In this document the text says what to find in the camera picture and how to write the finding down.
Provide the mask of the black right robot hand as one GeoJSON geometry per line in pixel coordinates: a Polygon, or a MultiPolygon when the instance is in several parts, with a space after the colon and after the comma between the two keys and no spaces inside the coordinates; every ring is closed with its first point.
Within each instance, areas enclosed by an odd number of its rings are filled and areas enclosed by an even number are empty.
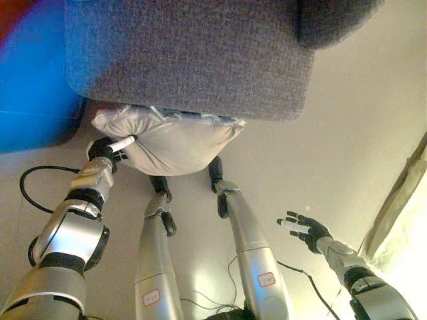
{"type": "Polygon", "coordinates": [[[286,227],[291,236],[297,237],[304,242],[308,249],[315,254],[322,252],[317,247],[321,238],[332,238],[329,229],[315,219],[300,215],[293,211],[287,211],[284,218],[278,218],[276,223],[286,227]]]}

